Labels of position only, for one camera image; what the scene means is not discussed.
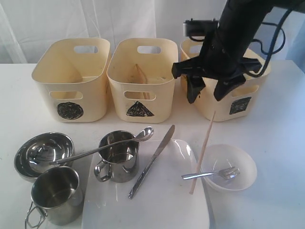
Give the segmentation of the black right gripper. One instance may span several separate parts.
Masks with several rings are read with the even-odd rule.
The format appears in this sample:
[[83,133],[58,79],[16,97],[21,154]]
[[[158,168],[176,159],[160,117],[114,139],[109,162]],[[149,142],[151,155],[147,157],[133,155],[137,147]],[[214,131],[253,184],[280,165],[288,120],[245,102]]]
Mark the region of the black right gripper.
[[218,81],[214,97],[220,101],[246,82],[242,74],[254,73],[254,77],[261,75],[259,71],[262,64],[258,59],[244,57],[257,30],[257,26],[217,26],[203,37],[204,41],[197,56],[173,64],[172,75],[175,79],[182,74],[187,75],[187,100],[190,104],[195,102],[205,87],[202,77]]

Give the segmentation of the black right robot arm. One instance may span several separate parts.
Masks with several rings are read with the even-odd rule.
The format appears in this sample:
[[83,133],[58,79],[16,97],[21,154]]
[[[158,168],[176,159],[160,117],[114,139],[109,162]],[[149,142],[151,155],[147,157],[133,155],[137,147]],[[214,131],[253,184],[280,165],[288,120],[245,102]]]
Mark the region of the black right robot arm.
[[[264,64],[258,59],[244,56],[265,16],[274,8],[286,9],[270,43]],[[282,25],[293,11],[303,13],[303,0],[228,0],[219,20],[186,20],[183,32],[192,41],[201,42],[199,54],[186,61],[175,62],[172,75],[186,75],[187,100],[194,103],[206,86],[203,78],[214,79],[217,84],[214,97],[222,100],[229,92],[246,82],[245,75],[259,78],[266,71],[275,54],[275,43]]]

